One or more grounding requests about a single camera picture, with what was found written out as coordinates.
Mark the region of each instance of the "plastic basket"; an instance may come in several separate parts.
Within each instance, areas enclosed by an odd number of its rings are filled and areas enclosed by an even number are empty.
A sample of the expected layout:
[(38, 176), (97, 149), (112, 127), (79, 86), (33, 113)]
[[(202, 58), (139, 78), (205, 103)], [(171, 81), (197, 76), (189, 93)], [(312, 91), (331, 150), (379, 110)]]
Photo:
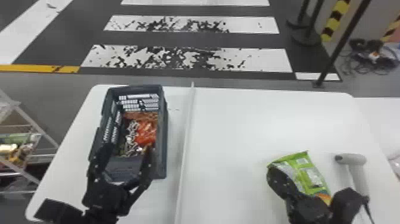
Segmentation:
[[(164, 91), (160, 85), (144, 85), (144, 86), (125, 86), (120, 88), (110, 88), (107, 91), (101, 110), (101, 122), (97, 128), (95, 139), (93, 140), (92, 149), (89, 154), (89, 160), (104, 144), (111, 143), (113, 150), (117, 149), (118, 140), (120, 139), (122, 122), (119, 120), (127, 110), (121, 105), (123, 100), (129, 99), (127, 96), (138, 96), (136, 99), (151, 99), (158, 97), (158, 120), (157, 133), (155, 141), (155, 179), (164, 179), (167, 176), (167, 132), (168, 132), (168, 111), (167, 102), (164, 98)], [(124, 182), (138, 175), (142, 155), (135, 157), (111, 157), (106, 168), (105, 175), (111, 182)]]

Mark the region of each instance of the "yellow black hazard stripe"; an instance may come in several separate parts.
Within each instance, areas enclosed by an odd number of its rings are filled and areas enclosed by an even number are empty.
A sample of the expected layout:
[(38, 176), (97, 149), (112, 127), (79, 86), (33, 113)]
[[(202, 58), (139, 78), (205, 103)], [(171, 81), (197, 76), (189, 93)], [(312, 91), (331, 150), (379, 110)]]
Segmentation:
[(351, 0), (338, 0), (332, 13), (328, 19), (328, 22), (322, 31), (321, 37), (324, 42), (328, 42), (332, 39), (333, 33), (339, 28), (340, 20), (349, 10)]
[(77, 73), (79, 66), (46, 66), (38, 64), (0, 64), (0, 71), (37, 73)]
[(387, 28), (385, 35), (381, 38), (381, 41), (387, 42), (395, 33), (396, 29), (400, 26), (400, 14), (397, 16), (396, 20), (390, 24)]

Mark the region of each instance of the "snack bag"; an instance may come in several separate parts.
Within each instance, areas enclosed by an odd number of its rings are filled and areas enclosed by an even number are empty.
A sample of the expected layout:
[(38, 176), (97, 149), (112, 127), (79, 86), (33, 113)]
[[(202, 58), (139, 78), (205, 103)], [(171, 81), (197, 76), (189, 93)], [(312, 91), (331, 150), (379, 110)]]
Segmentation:
[(299, 191), (307, 195), (318, 196), (329, 206), (332, 198), (328, 186), (306, 151), (284, 156), (273, 161), (268, 168), (271, 166), (276, 166), (286, 173), (294, 181)]

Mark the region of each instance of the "robotic hand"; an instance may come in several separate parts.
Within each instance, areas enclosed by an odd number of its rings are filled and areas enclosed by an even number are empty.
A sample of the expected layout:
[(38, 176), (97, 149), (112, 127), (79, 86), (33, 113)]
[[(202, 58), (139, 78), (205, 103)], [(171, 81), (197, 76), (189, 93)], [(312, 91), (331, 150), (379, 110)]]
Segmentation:
[(293, 180), (280, 169), (268, 169), (267, 182), (286, 203), (291, 224), (351, 224), (360, 207), (368, 202), (351, 188), (335, 194), (330, 206), (319, 197), (300, 192)]
[(35, 218), (55, 224), (115, 224), (119, 216), (128, 215), (131, 206), (153, 180), (154, 152), (147, 148), (138, 177), (120, 185), (107, 182), (103, 175), (111, 153), (112, 145), (105, 144), (90, 161), (87, 189), (82, 199), (82, 204), (88, 208), (84, 214), (69, 204), (46, 199)]

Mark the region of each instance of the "crosswalk marking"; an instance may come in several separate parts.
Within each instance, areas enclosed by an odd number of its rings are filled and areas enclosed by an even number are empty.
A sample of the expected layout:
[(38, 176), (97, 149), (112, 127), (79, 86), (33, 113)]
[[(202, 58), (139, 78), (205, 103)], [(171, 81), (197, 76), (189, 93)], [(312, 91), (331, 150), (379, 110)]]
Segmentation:
[(279, 34), (273, 17), (114, 15), (104, 30)]
[(123, 0), (122, 5), (236, 5), (269, 6), (268, 0)]
[(39, 0), (0, 32), (0, 64), (11, 64), (72, 0), (57, 0), (57, 7)]
[(81, 67), (292, 72), (284, 49), (94, 45)]
[[(320, 77), (321, 73), (308, 73), (308, 72), (296, 72), (297, 80), (317, 80)], [(340, 81), (338, 74), (329, 73), (326, 78), (326, 81)]]

